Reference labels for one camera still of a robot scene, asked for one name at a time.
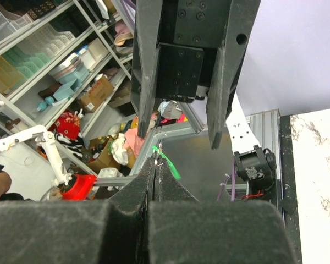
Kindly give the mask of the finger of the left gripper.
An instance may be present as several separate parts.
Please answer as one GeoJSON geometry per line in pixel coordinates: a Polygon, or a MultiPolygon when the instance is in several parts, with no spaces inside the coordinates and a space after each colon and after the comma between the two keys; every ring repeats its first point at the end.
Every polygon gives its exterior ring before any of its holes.
{"type": "Polygon", "coordinates": [[[137,1],[131,76],[131,102],[139,118],[137,135],[144,138],[156,99],[162,1],[137,1]]]}
{"type": "Polygon", "coordinates": [[[214,1],[219,5],[216,60],[206,105],[208,137],[212,149],[220,146],[224,125],[231,112],[248,41],[260,1],[214,1]]]}

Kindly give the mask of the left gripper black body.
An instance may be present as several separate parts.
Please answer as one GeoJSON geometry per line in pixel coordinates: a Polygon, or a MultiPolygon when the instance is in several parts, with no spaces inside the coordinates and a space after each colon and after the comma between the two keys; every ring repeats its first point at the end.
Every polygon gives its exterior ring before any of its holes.
{"type": "Polygon", "coordinates": [[[208,95],[231,1],[157,1],[156,98],[192,102],[208,95]]]}

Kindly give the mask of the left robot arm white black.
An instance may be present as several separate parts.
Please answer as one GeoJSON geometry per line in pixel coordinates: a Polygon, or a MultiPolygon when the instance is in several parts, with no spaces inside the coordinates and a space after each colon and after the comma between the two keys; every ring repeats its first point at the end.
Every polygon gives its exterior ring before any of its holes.
{"type": "Polygon", "coordinates": [[[256,191],[274,184],[276,159],[261,147],[236,88],[259,1],[137,1],[131,102],[144,138],[157,100],[190,103],[203,87],[213,149],[228,129],[235,171],[256,191]]]}

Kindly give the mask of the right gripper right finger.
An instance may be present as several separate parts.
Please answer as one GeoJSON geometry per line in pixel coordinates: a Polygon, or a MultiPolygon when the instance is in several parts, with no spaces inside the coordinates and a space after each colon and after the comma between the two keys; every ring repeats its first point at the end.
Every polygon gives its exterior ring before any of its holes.
{"type": "Polygon", "coordinates": [[[167,164],[150,163],[151,263],[296,263],[277,209],[266,201],[200,202],[167,164]]]}

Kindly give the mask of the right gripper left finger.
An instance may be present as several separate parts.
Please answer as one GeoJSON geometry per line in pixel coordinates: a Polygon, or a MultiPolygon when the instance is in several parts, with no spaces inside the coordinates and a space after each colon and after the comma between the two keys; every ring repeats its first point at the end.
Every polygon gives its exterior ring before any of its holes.
{"type": "Polygon", "coordinates": [[[155,161],[107,200],[0,202],[0,263],[151,263],[155,161]]]}

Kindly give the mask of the green key tag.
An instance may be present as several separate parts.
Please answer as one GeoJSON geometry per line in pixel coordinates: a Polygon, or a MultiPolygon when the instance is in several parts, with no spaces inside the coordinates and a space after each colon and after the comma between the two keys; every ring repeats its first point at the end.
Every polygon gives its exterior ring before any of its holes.
{"type": "Polygon", "coordinates": [[[163,152],[162,152],[162,158],[164,158],[167,161],[167,163],[169,165],[169,168],[170,168],[170,171],[172,172],[173,177],[176,180],[181,180],[180,173],[176,169],[175,165],[173,164],[173,162],[163,152]]]}

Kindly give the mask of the metal keys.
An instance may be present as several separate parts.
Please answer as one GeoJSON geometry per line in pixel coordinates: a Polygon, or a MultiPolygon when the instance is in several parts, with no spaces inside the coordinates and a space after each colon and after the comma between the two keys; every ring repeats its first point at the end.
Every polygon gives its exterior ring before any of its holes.
{"type": "Polygon", "coordinates": [[[162,140],[159,139],[159,142],[156,145],[155,148],[155,165],[162,164],[162,140]]]}

